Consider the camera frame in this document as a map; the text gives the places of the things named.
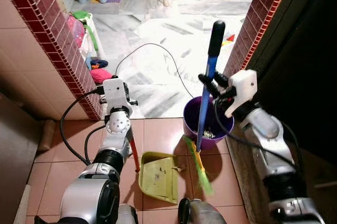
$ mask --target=marble floor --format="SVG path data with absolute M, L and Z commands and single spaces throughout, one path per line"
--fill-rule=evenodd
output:
M 118 63 L 145 43 L 167 49 L 193 96 L 202 93 L 197 75 L 206 68 L 212 25 L 226 23 L 224 38 L 236 35 L 251 0 L 121 0 L 120 3 L 75 2 L 73 11 L 84 9 L 94 22 L 109 62 L 106 68 L 115 73 Z M 222 47 L 217 70 L 222 72 L 233 43 Z M 119 67 L 118 76 L 129 86 L 131 99 L 139 106 L 134 119 L 179 118 L 191 96 L 185 90 L 169 53 L 161 47 L 146 45 L 135 51 Z

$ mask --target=red tiled wall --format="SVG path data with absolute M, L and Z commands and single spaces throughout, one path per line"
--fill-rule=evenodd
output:
M 224 70 L 231 76 L 246 68 L 281 0 L 253 0 Z
M 74 96 L 93 90 L 95 83 L 56 0 L 12 2 Z M 90 95 L 80 104 L 90 119 L 100 119 L 98 95 Z

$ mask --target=bucket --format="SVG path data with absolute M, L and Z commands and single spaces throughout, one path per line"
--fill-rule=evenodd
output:
M 209 105 L 207 107 L 207 115 L 205 121 L 205 130 L 210 130 L 215 137 L 202 138 L 201 149 L 211 149 L 214 147 L 221 139 L 226 136 L 226 133 L 221 129 L 218 122 L 216 121 L 214 105 L 212 104 L 213 99 L 210 98 Z M 201 105 L 201 96 L 191 99 L 185 106 L 183 121 L 184 121 L 184 134 L 196 142 L 198 124 L 199 124 L 199 113 Z M 222 124 L 226 129 L 231 132 L 234 127 L 234 118 L 227 118 L 224 115 L 223 110 L 218 108 L 217 113 Z

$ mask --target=green bristles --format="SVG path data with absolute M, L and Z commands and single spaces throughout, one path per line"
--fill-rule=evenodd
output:
M 197 160 L 197 154 L 199 155 L 199 153 L 195 152 L 195 147 L 193 147 L 193 145 L 195 144 L 194 141 L 192 141 L 189 137 L 187 136 L 183 136 L 184 140 L 186 141 L 187 147 L 190 151 L 190 153 L 193 155 L 193 159 L 195 162 L 195 166 L 196 166 L 196 170 L 198 172 L 198 176 L 199 176 L 199 182 L 200 185 L 202 187 L 202 189 L 205 191 L 205 193 L 207 195 L 212 195 L 213 194 L 213 189 L 212 189 L 212 185 L 206 175 L 205 169 L 203 167 L 200 166 L 198 160 Z

